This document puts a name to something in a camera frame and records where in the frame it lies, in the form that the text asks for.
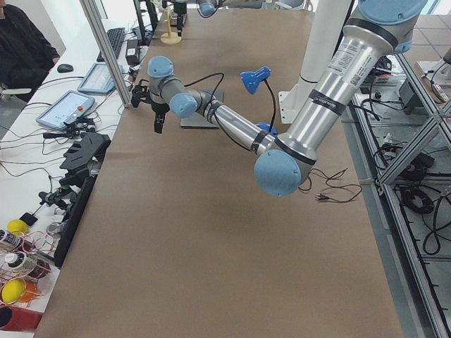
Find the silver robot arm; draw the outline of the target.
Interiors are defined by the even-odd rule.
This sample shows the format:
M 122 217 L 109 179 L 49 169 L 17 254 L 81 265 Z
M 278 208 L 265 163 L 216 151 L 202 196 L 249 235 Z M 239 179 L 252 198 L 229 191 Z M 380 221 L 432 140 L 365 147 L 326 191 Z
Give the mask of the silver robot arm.
M 202 0 L 196 1 L 202 17 L 211 17 L 219 8 L 260 9 L 263 0 Z
M 255 153 L 254 176 L 273 196 L 295 192 L 317 160 L 316 150 L 379 58 L 408 51 L 424 1 L 320 1 L 307 56 L 321 57 L 323 73 L 286 132 L 272 136 L 214 95 L 186 88 L 165 56 L 148 62 L 153 106 L 167 104 L 180 118 L 194 113 Z

